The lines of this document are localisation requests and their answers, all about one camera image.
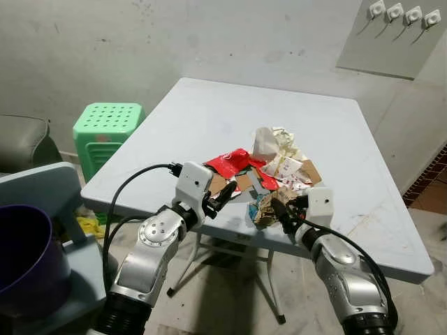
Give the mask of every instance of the gray chair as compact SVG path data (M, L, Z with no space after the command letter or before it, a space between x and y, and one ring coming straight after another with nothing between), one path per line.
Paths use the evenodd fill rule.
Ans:
M35 117L0 115L0 174L61 161L48 122Z
M58 218L71 238L64 243L72 271L68 300L43 320L15 323L14 335L47 334L92 311L105 299L98 243L93 235L85 236L73 215L81 204L80 189L78 174L70 163L55 163L0 177L0 206L38 207L50 218Z

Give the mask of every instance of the tiled floor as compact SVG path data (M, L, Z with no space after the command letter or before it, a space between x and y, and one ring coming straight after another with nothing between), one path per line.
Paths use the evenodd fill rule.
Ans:
M410 209L432 258L435 273L422 285L389 280L400 314L396 334L447 334L447 216ZM121 261L135 241L138 224L119 231L112 254ZM273 267L287 323L278 325L265 298L265 264L203 251L173 298L166 290L186 263L189 234L169 264L168 277L146 325L146 335L342 335L325 287L309 260L275 253ZM58 334L84 334L66 327Z
M411 208L447 214L447 169L414 201Z

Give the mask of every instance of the purple bin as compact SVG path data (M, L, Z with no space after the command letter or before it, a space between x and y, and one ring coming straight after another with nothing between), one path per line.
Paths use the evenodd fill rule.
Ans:
M43 318L70 292L70 266L47 214L26 205L0 207L0 314Z

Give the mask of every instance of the concrete wall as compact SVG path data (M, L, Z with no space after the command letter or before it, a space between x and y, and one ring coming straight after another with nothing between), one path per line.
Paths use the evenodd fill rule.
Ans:
M414 82L337 69L360 2L0 0L0 111L74 151L85 105L150 112L183 76L354 98L404 191L447 140L447 35Z

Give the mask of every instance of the table leg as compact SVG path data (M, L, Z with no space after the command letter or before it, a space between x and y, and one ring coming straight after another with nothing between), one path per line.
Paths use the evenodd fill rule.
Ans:
M278 290L276 283L274 282L273 273L272 273L272 261L273 261L273 250L268 251L268 260L267 260L267 275L268 281L270 282L270 288L272 289L273 294L273 302L275 307L277 308L277 320L280 325L286 323L286 317L281 308L281 303L279 302Z
M191 266L192 262L196 259L197 256L197 250L199 249L200 246L200 239L202 237L201 233L197 233L196 234L196 242L194 244L193 250L191 252L191 254L189 255L188 258L188 263L186 264L186 267L183 269L182 273L180 274L179 278L175 281L175 284L169 288L169 290L167 291L167 295L168 297L172 297L175 294L175 291L180 283L180 281L182 280L184 274L186 273L186 271L188 271L189 267Z

